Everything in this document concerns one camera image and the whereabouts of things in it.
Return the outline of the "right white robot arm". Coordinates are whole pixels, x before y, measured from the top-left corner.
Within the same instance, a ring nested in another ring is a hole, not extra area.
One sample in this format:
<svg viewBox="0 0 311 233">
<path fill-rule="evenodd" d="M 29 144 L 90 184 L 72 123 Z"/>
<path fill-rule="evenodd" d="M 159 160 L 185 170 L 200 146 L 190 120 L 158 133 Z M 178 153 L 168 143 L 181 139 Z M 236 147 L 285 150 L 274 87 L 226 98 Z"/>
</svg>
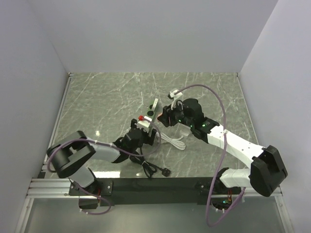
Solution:
<svg viewBox="0 0 311 233">
<path fill-rule="evenodd" d="M 288 176 L 279 151 L 274 146 L 253 144 L 227 130 L 217 121 L 204 116 L 197 99 L 186 99 L 175 107 L 164 106 L 157 117 L 165 127 L 180 123 L 207 144 L 226 149 L 242 161 L 246 168 L 222 168 L 213 182 L 217 193 L 223 194 L 233 187 L 252 187 L 257 193 L 269 197 Z"/>
</svg>

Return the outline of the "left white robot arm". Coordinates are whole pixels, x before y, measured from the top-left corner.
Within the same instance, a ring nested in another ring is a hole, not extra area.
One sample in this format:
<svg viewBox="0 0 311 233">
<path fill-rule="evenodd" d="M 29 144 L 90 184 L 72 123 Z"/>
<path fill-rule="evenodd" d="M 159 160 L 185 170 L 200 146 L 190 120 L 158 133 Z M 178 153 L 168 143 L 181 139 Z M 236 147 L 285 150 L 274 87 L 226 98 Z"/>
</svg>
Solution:
<svg viewBox="0 0 311 233">
<path fill-rule="evenodd" d="M 95 141 L 83 131 L 76 131 L 47 149 L 47 170 L 59 178 L 69 178 L 80 186 L 86 195 L 100 190 L 100 185 L 91 169 L 85 166 L 89 159 L 121 163 L 138 155 L 137 149 L 144 144 L 153 145 L 158 127 L 147 117 L 132 119 L 127 134 L 112 143 Z"/>
</svg>

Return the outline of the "green power strip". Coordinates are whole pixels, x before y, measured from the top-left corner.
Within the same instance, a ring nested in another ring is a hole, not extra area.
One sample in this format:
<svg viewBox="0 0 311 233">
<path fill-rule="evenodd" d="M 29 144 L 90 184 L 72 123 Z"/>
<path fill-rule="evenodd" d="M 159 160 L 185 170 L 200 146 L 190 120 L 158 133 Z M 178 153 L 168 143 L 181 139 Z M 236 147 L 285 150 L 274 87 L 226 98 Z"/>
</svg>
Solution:
<svg viewBox="0 0 311 233">
<path fill-rule="evenodd" d="M 148 110 L 147 110 L 147 113 L 146 113 L 146 116 L 150 117 L 152 119 L 152 122 L 155 121 L 155 118 L 156 118 L 156 112 L 157 112 L 157 109 L 158 109 L 158 105 L 156 107 L 156 109 L 154 111 L 152 111 L 152 105 L 154 103 L 154 100 L 151 101 L 151 103 L 149 104 L 149 106 L 147 107 Z"/>
</svg>

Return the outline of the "white square charger plug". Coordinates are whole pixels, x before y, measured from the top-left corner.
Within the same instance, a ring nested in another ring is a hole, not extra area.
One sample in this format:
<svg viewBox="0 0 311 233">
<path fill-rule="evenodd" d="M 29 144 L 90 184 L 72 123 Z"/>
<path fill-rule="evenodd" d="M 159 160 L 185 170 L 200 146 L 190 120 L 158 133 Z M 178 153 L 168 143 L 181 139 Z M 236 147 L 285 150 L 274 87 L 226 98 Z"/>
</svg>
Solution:
<svg viewBox="0 0 311 233">
<path fill-rule="evenodd" d="M 153 103 L 153 105 L 152 105 L 152 111 L 154 111 L 154 110 L 156 109 L 157 103 L 158 103 L 158 99 L 155 98 L 154 103 Z"/>
</svg>

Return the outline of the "white USB power strip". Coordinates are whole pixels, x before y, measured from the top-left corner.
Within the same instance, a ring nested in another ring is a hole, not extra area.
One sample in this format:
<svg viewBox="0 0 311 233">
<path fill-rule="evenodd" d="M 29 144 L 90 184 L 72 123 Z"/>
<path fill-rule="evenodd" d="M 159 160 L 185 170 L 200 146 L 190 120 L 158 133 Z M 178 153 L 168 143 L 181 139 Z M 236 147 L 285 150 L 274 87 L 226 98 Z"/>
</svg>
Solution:
<svg viewBox="0 0 311 233">
<path fill-rule="evenodd" d="M 190 135 L 190 131 L 181 129 L 180 134 L 184 137 L 188 137 Z"/>
</svg>

